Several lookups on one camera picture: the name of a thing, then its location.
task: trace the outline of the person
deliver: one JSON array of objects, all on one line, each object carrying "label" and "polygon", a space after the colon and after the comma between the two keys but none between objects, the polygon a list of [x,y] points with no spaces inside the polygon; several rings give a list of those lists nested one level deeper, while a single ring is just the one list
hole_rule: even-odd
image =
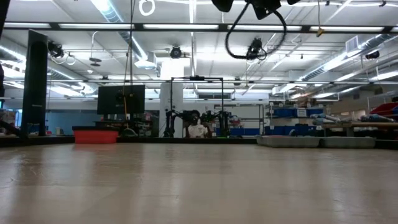
[{"label": "person", "polygon": [[200,122],[199,114],[199,111],[193,110],[193,121],[184,123],[186,138],[211,138],[209,125],[206,122]]}]

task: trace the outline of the tv screen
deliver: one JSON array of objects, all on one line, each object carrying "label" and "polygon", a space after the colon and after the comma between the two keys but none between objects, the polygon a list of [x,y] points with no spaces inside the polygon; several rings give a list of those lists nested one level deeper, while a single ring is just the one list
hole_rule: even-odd
[{"label": "tv screen", "polygon": [[127,113],[144,113],[145,85],[99,87],[97,114],[124,114],[124,99]]}]

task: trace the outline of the white shirt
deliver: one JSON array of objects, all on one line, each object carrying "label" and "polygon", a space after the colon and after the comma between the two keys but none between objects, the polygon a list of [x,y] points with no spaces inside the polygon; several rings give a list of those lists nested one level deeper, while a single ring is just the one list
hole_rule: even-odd
[{"label": "white shirt", "polygon": [[188,133],[190,138],[204,138],[208,131],[207,128],[201,124],[198,125],[190,125],[188,127]]}]

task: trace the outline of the ceiling light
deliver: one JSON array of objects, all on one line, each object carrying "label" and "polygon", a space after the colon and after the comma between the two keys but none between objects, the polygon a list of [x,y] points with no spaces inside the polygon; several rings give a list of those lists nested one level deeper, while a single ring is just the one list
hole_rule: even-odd
[{"label": "ceiling light", "polygon": [[21,89],[24,88],[24,86],[22,84],[19,84],[17,82],[9,82],[9,83],[3,83],[3,84],[8,85],[8,86],[13,86],[13,87],[16,87],[16,88],[21,88]]},{"label": "ceiling light", "polygon": [[59,86],[51,87],[51,91],[67,96],[83,96],[81,93]]},{"label": "ceiling light", "polygon": [[59,24],[62,29],[130,29],[130,24]]},{"label": "ceiling light", "polygon": [[[355,32],[378,32],[382,31],[384,27],[340,27],[340,26],[324,26],[321,27],[325,31],[355,31]],[[310,31],[318,31],[317,26],[311,26]]]},{"label": "ceiling light", "polygon": [[[301,30],[301,26],[287,26],[287,30]],[[283,26],[261,26],[261,25],[236,25],[236,30],[283,30]]]},{"label": "ceiling light", "polygon": [[324,98],[324,97],[331,96],[333,94],[335,94],[335,93],[320,93],[318,95],[315,95],[314,98]]},{"label": "ceiling light", "polygon": [[336,79],[335,81],[336,81],[336,82],[344,81],[344,80],[349,79],[349,78],[354,77],[354,76],[355,76],[355,74],[344,75],[344,76],[342,76],[342,77]]},{"label": "ceiling light", "polygon": [[108,0],[91,0],[91,2],[101,12],[107,12],[111,9],[111,4]]},{"label": "ceiling light", "polygon": [[147,60],[139,60],[138,62],[134,63],[137,68],[144,68],[144,69],[152,69],[156,67],[156,65],[152,62],[148,62]]},{"label": "ceiling light", "polygon": [[398,75],[397,71],[395,71],[395,72],[387,72],[387,73],[379,74],[378,76],[371,78],[369,81],[375,82],[375,81],[391,78],[391,77],[394,77],[394,76],[397,76],[397,75]]},{"label": "ceiling light", "polygon": [[48,23],[36,23],[36,22],[5,22],[4,28],[30,28],[30,29],[49,29],[51,28]]},{"label": "ceiling light", "polygon": [[15,51],[13,51],[13,50],[9,50],[9,49],[3,47],[2,45],[0,45],[0,50],[3,50],[3,51],[5,51],[5,52],[11,54],[12,56],[14,56],[16,59],[18,59],[18,60],[20,60],[20,61],[23,61],[23,62],[26,61],[25,56],[23,56],[23,55],[21,55],[21,54],[15,52]]},{"label": "ceiling light", "polygon": [[144,24],[145,29],[218,29],[211,24]]},{"label": "ceiling light", "polygon": [[8,78],[24,78],[25,74],[22,72],[15,71],[14,69],[4,67],[4,76]]},{"label": "ceiling light", "polygon": [[353,91],[353,90],[355,90],[355,89],[357,89],[357,88],[359,88],[359,86],[352,87],[352,88],[348,88],[348,89],[346,89],[346,90],[341,91],[340,93],[347,93],[347,92]]},{"label": "ceiling light", "polygon": [[302,94],[297,93],[297,94],[294,94],[294,95],[292,96],[292,99],[296,99],[296,98],[301,97],[301,96],[302,96]]}]

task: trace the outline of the workbench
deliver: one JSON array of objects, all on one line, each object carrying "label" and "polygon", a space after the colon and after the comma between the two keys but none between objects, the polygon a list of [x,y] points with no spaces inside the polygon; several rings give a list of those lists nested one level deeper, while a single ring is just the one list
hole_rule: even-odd
[{"label": "workbench", "polygon": [[346,133],[347,137],[354,137],[354,128],[361,127],[373,127],[379,129],[388,129],[394,130],[398,129],[398,123],[383,123],[383,122],[347,122],[347,123],[335,123],[335,124],[323,124],[322,128],[325,130],[330,128],[343,128]]}]

